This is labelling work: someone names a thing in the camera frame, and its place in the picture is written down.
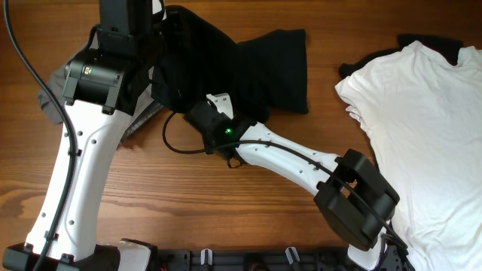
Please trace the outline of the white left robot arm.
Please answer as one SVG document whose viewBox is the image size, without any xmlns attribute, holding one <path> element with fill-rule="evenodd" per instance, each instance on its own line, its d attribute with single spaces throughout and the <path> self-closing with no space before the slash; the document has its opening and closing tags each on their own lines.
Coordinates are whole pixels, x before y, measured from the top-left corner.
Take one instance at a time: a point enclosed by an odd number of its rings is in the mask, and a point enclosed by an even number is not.
<svg viewBox="0 0 482 271">
<path fill-rule="evenodd" d="M 63 137 L 39 216 L 22 243 L 5 250 L 8 270 L 154 270 L 154 245 L 96 238 L 114 153 L 133 122 L 150 71 L 162 54 L 162 1 L 102 1 L 100 22 L 66 65 Z"/>
</svg>

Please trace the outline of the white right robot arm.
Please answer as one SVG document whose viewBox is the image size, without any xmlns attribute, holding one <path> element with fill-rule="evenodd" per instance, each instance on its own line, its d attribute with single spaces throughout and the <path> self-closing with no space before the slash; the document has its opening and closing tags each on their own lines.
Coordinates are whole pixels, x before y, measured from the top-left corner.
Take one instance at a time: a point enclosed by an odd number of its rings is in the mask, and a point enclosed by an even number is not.
<svg viewBox="0 0 482 271">
<path fill-rule="evenodd" d="M 260 166 L 313 195 L 329 227 L 349 247 L 349 265 L 362 270 L 403 270 L 404 243 L 390 226 L 400 198 L 362 153 L 315 151 L 235 114 L 228 94 L 207 95 L 185 114 L 204 152 Z"/>
</svg>

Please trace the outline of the black shorts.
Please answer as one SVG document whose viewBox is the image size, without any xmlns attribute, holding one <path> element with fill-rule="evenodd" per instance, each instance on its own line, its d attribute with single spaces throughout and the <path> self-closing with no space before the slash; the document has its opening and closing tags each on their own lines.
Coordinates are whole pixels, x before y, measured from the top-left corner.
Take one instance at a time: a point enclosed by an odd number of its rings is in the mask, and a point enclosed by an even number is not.
<svg viewBox="0 0 482 271">
<path fill-rule="evenodd" d="M 206 95 L 227 93 L 236 110 L 259 122 L 277 108 L 307 114 L 307 34 L 278 29 L 235 42 L 193 11 L 170 5 L 165 47 L 154 68 L 151 96 L 177 113 Z"/>
</svg>

